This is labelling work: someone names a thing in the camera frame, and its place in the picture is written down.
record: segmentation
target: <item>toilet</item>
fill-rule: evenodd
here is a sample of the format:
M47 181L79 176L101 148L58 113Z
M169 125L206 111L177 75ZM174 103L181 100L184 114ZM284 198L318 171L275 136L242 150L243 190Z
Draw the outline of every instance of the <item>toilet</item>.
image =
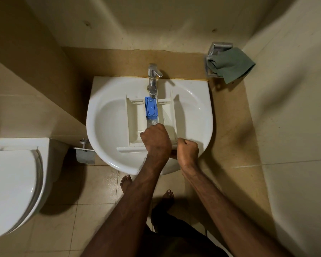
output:
M39 212L68 148L50 138L0 138L0 236Z

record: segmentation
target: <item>hand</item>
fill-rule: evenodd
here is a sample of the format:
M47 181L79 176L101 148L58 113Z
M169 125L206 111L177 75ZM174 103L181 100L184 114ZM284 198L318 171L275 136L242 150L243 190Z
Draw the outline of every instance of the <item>hand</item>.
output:
M140 134L140 138L150 155L169 159L172 145L164 125L160 123L151 125Z
M198 151L196 142L183 138L177 139L177 160L182 170L186 167L196 166Z

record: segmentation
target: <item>towel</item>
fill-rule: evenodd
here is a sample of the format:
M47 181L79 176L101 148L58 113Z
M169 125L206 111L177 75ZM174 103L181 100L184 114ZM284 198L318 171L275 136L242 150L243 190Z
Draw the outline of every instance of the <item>towel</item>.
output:
M219 77L223 77L225 83L245 76L256 64L237 47L218 55L207 56L206 61L207 66Z

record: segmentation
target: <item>toilet seat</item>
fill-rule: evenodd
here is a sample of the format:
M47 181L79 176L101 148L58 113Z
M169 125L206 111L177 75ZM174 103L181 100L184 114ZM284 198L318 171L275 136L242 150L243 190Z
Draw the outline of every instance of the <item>toilet seat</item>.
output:
M26 219L42 186L43 167L37 150L0 151L0 236Z

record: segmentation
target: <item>person's right arm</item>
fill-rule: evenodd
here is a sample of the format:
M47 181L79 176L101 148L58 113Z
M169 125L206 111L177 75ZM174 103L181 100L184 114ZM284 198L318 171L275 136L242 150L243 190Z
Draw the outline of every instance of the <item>person's right arm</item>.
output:
M178 138L177 159L182 173L198 194L234 257L292 256L251 222L197 166L197 143Z

